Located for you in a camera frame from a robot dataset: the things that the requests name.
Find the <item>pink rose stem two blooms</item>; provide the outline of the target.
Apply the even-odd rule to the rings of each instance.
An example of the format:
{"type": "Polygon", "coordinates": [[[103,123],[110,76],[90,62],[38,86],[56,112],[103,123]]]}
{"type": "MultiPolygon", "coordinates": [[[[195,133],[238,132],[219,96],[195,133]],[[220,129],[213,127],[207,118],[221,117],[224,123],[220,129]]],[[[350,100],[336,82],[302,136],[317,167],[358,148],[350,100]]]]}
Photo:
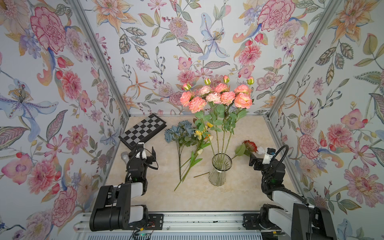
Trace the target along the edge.
{"type": "Polygon", "coordinates": [[[214,83],[210,78],[205,78],[204,83],[205,85],[199,89],[198,94],[206,102],[206,107],[209,107],[209,117],[205,117],[204,121],[210,132],[215,134],[217,148],[213,150],[214,154],[216,154],[213,163],[216,164],[217,168],[221,168],[224,167],[225,162],[224,146],[219,140],[220,134],[225,137],[223,130],[225,105],[223,104],[224,98],[222,95],[227,93],[229,89],[226,83],[214,83]]]}

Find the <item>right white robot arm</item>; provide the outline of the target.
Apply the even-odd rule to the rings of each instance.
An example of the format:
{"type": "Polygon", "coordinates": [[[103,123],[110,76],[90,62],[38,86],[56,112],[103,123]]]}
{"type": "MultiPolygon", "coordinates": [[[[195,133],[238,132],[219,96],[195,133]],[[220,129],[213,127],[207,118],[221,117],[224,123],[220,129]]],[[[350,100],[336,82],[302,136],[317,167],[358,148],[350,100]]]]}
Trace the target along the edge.
{"type": "Polygon", "coordinates": [[[262,192],[275,204],[264,204],[255,217],[244,219],[243,226],[263,230],[279,228],[292,240],[337,239],[330,212],[284,186],[286,167],[283,160],[276,157],[282,153],[285,158],[288,150],[289,146],[283,145],[278,150],[269,148],[263,158],[250,154],[249,165],[262,173],[262,192]]]}

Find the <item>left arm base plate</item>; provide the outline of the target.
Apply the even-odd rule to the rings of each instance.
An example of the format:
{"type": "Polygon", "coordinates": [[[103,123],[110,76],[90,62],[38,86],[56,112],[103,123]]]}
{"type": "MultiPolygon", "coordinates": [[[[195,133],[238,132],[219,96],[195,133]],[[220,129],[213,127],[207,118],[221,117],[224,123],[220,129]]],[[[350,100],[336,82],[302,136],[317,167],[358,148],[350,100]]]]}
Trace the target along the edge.
{"type": "Polygon", "coordinates": [[[145,216],[143,220],[129,224],[124,230],[162,230],[163,224],[164,214],[149,214],[148,216],[145,216]]]}

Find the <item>pink rose stem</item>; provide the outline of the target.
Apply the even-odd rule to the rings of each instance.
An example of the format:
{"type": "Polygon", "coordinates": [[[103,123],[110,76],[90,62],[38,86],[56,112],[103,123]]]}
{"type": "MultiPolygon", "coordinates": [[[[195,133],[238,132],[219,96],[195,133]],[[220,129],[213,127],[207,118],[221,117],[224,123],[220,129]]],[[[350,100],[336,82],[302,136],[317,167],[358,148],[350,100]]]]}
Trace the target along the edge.
{"type": "Polygon", "coordinates": [[[232,136],[235,134],[235,127],[237,122],[245,117],[248,113],[248,109],[253,105],[254,99],[252,98],[252,88],[255,80],[253,77],[247,79],[246,84],[239,85],[235,88],[234,94],[235,98],[231,102],[230,107],[235,107],[236,109],[230,112],[230,137],[227,142],[226,151],[229,147],[232,136]]]}
{"type": "Polygon", "coordinates": [[[196,114],[205,109],[207,105],[205,97],[211,93],[212,89],[206,85],[194,92],[191,90],[191,87],[190,84],[183,85],[184,92],[180,97],[180,102],[182,106],[187,107],[192,114],[196,114]]]}

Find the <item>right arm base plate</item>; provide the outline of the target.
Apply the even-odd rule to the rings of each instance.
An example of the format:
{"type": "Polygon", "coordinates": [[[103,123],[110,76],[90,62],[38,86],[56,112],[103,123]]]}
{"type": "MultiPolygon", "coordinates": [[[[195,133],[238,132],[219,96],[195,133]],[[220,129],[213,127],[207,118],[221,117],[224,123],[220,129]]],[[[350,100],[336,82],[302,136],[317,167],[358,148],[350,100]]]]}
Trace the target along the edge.
{"type": "Polygon", "coordinates": [[[243,214],[243,227],[246,230],[269,230],[271,228],[267,216],[260,213],[243,214]]]}

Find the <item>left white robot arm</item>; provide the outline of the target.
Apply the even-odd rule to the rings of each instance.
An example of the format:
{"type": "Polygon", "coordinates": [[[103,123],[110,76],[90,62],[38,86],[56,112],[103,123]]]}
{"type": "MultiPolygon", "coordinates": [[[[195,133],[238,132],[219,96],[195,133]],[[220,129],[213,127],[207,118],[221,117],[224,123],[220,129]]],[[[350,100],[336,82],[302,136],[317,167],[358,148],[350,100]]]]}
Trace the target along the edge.
{"type": "Polygon", "coordinates": [[[143,196],[148,188],[148,169],[158,170],[156,152],[138,143],[130,153],[123,152],[126,163],[125,182],[100,188],[92,210],[89,227],[92,232],[113,230],[143,230],[150,222],[146,205],[132,205],[133,198],[143,196]]]}

